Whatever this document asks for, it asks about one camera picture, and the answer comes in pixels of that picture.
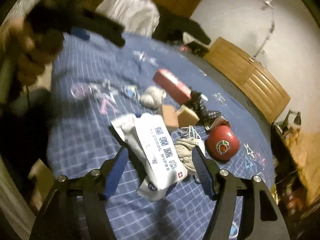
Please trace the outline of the person's left hand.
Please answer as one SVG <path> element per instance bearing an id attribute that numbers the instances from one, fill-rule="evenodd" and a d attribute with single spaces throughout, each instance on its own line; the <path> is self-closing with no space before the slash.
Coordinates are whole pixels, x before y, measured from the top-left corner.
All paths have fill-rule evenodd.
<path id="1" fill-rule="evenodd" d="M 14 45 L 17 55 L 17 79 L 25 86 L 36 83 L 63 48 L 63 33 L 51 30 L 46 35 L 35 34 L 28 21 L 17 18 L 9 22 L 1 36 L 1 49 Z"/>

